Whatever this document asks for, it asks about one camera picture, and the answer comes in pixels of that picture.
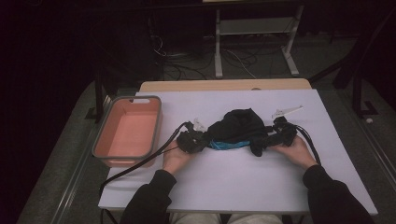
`person's left hand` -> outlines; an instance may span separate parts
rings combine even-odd
[[[163,153],[163,169],[170,173],[171,175],[175,175],[177,171],[182,169],[190,160],[195,157],[195,154],[189,154],[187,152],[182,151],[178,146],[177,142],[173,141],[166,148]]]

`person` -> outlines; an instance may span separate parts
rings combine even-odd
[[[137,190],[122,214],[121,224],[166,223],[168,219],[166,209],[171,204],[168,195],[177,182],[174,175],[196,156],[177,148],[176,141],[172,142],[168,148],[172,149],[163,154],[163,168],[156,171],[150,183]],[[282,153],[290,161],[305,169],[303,182],[308,188],[308,204],[314,223],[374,223],[365,208],[350,193],[347,185],[331,179],[325,169],[317,164],[301,137],[296,136],[290,147],[278,145],[270,149]],[[236,218],[230,218],[229,223],[282,223],[275,216],[235,216]],[[221,223],[219,215],[216,214],[171,214],[170,219],[170,223],[177,224]]]

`plastic bin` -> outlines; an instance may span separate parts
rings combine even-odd
[[[93,156],[109,167],[130,167],[142,161],[157,150],[162,117],[157,96],[116,98],[105,114]]]

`black sleeve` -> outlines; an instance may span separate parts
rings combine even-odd
[[[175,178],[165,170],[156,171],[151,182],[140,187],[126,206],[120,224],[165,223],[166,209],[171,204],[168,197]]]
[[[314,223],[374,224],[371,216],[343,182],[332,180],[323,167],[314,165],[303,177]]]

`white table surface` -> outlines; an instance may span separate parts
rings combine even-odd
[[[163,91],[138,95],[157,95],[163,102],[159,147],[187,120],[198,118],[208,127],[233,109],[252,108],[268,126],[273,124],[271,116],[277,109],[302,105],[303,109],[287,115],[286,119],[308,131],[327,173],[345,182],[367,211],[377,214],[316,90]],[[137,189],[161,169],[162,162],[163,157],[157,157],[151,167],[139,168],[110,182],[99,207],[125,208]],[[122,170],[111,168],[108,176]],[[249,147],[227,151],[206,148],[177,174],[168,209],[171,212],[307,213],[303,174],[301,168],[271,150],[265,150],[258,158]]]

